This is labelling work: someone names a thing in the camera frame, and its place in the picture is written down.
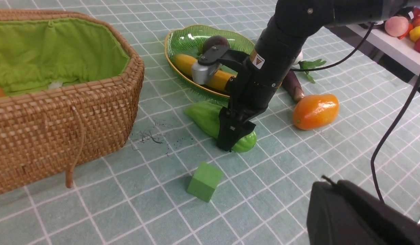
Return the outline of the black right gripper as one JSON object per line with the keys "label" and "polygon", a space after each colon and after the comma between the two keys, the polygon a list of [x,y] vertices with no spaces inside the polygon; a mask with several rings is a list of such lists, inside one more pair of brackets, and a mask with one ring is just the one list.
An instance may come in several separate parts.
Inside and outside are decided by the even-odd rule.
{"label": "black right gripper", "polygon": [[227,82],[228,107],[219,112],[217,146],[228,152],[248,152],[255,146],[255,124],[249,120],[262,114],[282,83],[282,57],[272,51],[227,50],[217,61],[237,72]]}

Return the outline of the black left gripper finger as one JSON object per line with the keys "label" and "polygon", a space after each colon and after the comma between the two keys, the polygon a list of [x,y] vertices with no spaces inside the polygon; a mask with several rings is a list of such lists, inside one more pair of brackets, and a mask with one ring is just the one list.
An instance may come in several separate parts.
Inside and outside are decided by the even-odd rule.
{"label": "black left gripper finger", "polygon": [[312,185],[311,245],[420,245],[420,225],[348,180]]}

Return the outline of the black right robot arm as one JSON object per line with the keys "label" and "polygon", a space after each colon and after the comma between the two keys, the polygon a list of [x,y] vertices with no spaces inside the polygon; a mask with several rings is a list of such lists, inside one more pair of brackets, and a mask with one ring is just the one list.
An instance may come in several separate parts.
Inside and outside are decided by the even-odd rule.
{"label": "black right robot arm", "polygon": [[386,20],[420,0],[279,0],[274,15],[250,54],[211,48],[217,62],[237,71],[227,82],[228,107],[219,113],[216,145],[231,151],[255,129],[250,120],[268,108],[306,40],[324,26]]}

